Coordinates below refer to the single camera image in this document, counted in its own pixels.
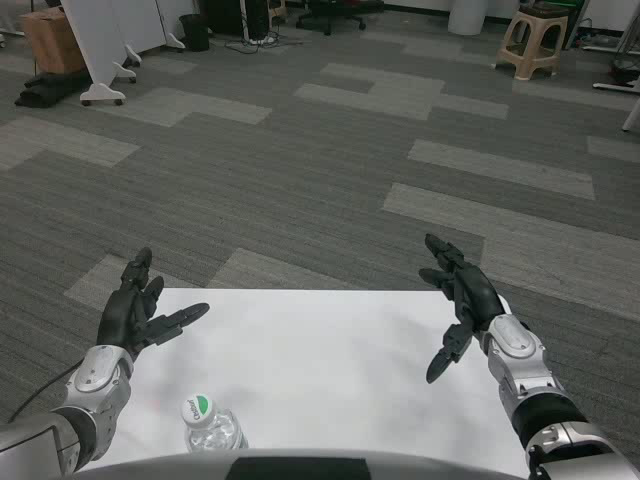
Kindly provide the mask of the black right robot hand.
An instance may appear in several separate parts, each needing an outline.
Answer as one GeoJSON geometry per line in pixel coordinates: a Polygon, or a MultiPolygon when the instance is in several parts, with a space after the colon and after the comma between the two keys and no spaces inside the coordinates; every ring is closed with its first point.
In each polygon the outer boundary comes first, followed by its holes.
{"type": "Polygon", "coordinates": [[[444,333],[442,347],[428,366],[426,381],[432,384],[451,363],[461,360],[473,337],[486,332],[491,321],[506,311],[490,280],[478,266],[465,260],[461,250],[432,234],[425,236],[425,245],[439,270],[422,268],[419,276],[454,303],[458,320],[444,333]]]}

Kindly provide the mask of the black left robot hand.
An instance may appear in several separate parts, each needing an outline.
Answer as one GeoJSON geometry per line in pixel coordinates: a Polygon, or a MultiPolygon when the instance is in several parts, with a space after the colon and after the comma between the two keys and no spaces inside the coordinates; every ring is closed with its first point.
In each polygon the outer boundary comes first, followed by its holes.
{"type": "Polygon", "coordinates": [[[126,350],[133,360],[151,345],[162,345],[181,335],[183,329],[203,317],[208,303],[197,303],[171,315],[155,316],[164,290],[162,276],[149,279],[152,250],[142,248],[125,267],[120,286],[114,290],[103,310],[97,345],[112,345],[126,350]]]}

